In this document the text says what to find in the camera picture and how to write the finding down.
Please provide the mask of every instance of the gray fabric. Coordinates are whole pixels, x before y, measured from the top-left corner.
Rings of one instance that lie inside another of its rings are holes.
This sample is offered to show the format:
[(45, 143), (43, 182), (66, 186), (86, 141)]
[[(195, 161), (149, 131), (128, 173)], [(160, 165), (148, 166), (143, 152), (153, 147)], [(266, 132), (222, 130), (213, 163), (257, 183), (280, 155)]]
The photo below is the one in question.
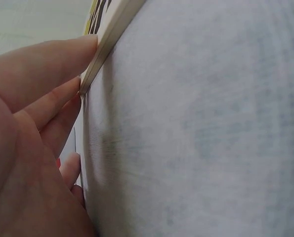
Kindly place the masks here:
[(294, 0), (148, 0), (84, 142), (102, 236), (294, 237)]

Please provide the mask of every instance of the hand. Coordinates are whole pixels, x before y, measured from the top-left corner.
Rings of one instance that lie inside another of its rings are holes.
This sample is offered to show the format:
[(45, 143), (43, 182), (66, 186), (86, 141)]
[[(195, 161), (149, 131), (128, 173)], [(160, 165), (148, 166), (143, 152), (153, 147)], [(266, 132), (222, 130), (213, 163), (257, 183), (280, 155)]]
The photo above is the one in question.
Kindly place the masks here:
[(93, 236), (73, 186), (79, 157), (62, 166), (62, 176), (55, 159), (80, 110), (76, 76), (96, 45), (86, 36), (0, 56), (0, 236)]

